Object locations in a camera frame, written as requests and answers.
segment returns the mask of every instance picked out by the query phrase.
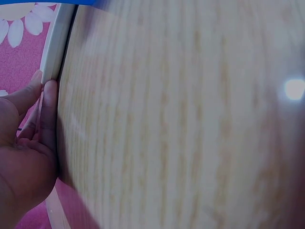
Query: light wood panel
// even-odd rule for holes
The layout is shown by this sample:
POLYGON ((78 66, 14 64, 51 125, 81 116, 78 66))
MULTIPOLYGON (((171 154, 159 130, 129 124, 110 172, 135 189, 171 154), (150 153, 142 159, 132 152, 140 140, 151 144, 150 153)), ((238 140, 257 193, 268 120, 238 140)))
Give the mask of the light wood panel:
POLYGON ((70 227, 303 228, 305 108, 284 84, 303 77, 304 15, 302 0, 79 7, 58 107, 70 227))

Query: finger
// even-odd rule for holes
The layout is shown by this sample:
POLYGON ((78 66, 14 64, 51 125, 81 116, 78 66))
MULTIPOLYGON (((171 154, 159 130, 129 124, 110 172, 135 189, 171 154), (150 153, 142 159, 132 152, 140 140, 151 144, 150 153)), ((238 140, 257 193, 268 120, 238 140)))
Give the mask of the finger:
POLYGON ((48 148, 46 145, 43 145, 37 141, 26 142, 26 147, 36 150, 37 152, 47 156, 50 163, 54 167, 54 172, 57 171, 57 157, 50 148, 48 148))
POLYGON ((19 115, 26 113, 40 97, 41 77, 41 71, 35 72, 32 81, 25 88, 3 97, 15 105, 19 115))
POLYGON ((18 139, 27 138, 32 140, 35 131, 36 131, 36 124, 38 118, 38 110, 39 110, 39 103, 36 104, 35 110, 31 113, 29 119, 25 123, 22 131, 20 132, 18 139))
POLYGON ((57 83, 48 81, 44 86, 39 125, 39 142, 56 152, 57 83))
POLYGON ((18 121, 15 105, 0 97, 0 146, 12 146, 15 143, 18 121))
POLYGON ((19 125, 22 123, 22 121, 24 120, 24 117, 27 115, 27 113, 23 113, 21 115, 19 115, 19 125))

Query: wood grain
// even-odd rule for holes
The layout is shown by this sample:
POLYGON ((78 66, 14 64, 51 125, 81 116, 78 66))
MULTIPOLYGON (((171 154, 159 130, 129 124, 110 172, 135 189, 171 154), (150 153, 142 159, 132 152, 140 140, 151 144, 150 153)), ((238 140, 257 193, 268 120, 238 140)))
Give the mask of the wood grain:
POLYGON ((70 227, 303 228, 305 106, 284 83, 303 77, 304 17, 302 0, 79 7, 58 107, 87 215, 63 204, 70 227))

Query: white flower pattern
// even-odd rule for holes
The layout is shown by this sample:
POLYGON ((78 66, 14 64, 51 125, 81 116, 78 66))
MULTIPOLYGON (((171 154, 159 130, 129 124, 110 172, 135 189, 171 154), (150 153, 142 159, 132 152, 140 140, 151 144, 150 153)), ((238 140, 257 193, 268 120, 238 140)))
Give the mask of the white flower pattern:
POLYGON ((54 16, 54 11, 49 7, 53 5, 56 3, 18 3, 0 6, 0 44, 7 36, 12 48, 19 46, 24 26, 32 35, 41 34, 43 22, 50 22, 54 16))
POLYGON ((6 96, 8 93, 5 90, 0 90, 0 97, 6 96))

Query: wooden surface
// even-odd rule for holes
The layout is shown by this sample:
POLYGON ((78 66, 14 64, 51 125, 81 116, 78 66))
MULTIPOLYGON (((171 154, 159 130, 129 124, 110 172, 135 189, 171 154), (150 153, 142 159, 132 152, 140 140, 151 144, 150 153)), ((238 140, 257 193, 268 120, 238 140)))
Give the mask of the wooden surface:
POLYGON ((305 106, 284 93, 304 17, 303 0, 79 7, 58 107, 73 188, 49 211, 59 198, 72 229, 304 228, 305 106))

